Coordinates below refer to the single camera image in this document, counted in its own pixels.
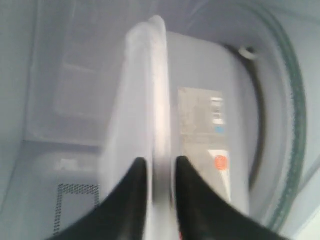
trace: orange dot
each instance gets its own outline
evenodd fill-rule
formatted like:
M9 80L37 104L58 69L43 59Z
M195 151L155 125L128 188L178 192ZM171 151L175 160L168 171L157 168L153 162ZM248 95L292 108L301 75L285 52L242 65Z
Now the orange dot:
M214 159L214 165L218 170L226 170L228 168L228 159L225 156L218 155Z

